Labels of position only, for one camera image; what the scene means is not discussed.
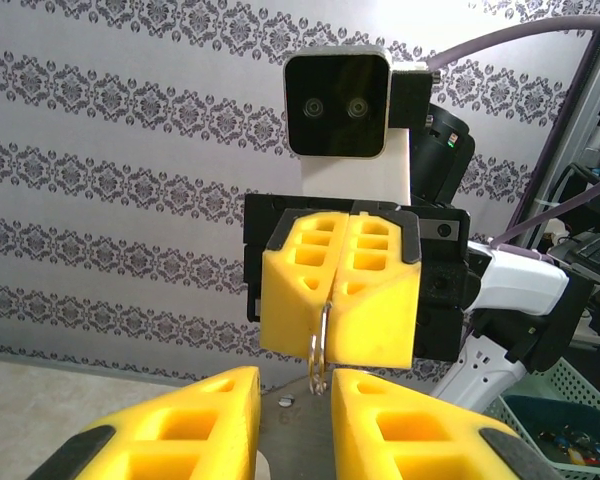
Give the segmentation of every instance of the keyring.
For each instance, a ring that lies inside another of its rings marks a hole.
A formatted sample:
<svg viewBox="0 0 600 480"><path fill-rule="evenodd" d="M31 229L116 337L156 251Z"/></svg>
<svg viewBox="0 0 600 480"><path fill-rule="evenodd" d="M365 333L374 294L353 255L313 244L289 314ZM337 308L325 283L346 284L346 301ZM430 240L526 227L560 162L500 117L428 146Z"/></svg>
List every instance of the keyring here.
<svg viewBox="0 0 600 480"><path fill-rule="evenodd" d="M325 350L327 344L327 323L331 302L325 304L320 312L320 334L311 335L309 341L309 390L314 395L322 395L327 389L324 380L326 371Z"/></svg>

